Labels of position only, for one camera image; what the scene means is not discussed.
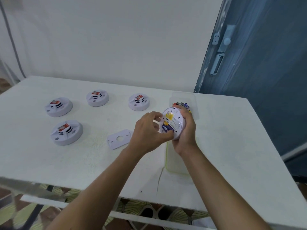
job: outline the red label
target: red label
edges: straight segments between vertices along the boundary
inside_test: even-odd
[[[63,131],[65,128],[69,127],[69,124],[68,123],[65,123],[63,126],[61,127],[58,127],[59,129],[59,132]]]
[[[56,101],[56,100],[52,100],[52,102],[50,104],[59,104],[60,101]]]
[[[139,100],[140,98],[142,98],[143,96],[142,95],[139,95],[137,97],[135,97],[136,100]]]

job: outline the table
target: table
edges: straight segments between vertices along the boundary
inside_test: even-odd
[[[107,104],[91,107],[86,94],[105,89]],[[150,97],[147,110],[128,107],[134,93]],[[0,176],[22,181],[85,189],[119,155],[106,138],[134,129],[146,112],[164,111],[174,91],[50,77],[29,77],[0,95]],[[247,99],[199,93],[194,96],[198,144],[225,179],[271,224],[307,228],[307,203],[291,178]],[[57,97],[72,110],[52,118],[44,106]],[[83,135],[67,146],[50,139],[59,122],[76,119]],[[164,170],[166,144],[145,155],[133,170],[121,197],[195,210],[206,210],[188,176]]]

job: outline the white smoke detector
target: white smoke detector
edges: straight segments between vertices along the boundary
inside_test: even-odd
[[[45,106],[46,113],[51,117],[60,117],[72,109],[72,102],[66,97],[58,97]]]
[[[102,106],[109,101],[109,95],[105,90],[96,89],[86,95],[86,100],[90,106]]]
[[[136,93],[129,98],[128,105],[135,111],[146,110],[149,107],[149,97],[143,93]]]
[[[82,124],[77,120],[67,120],[58,123],[51,133],[52,141],[57,145],[67,145],[75,142],[83,133]]]
[[[182,117],[180,109],[169,107],[162,113],[162,115],[161,121],[159,122],[161,133],[173,131],[173,139],[179,139],[181,132],[185,128],[185,119]]]

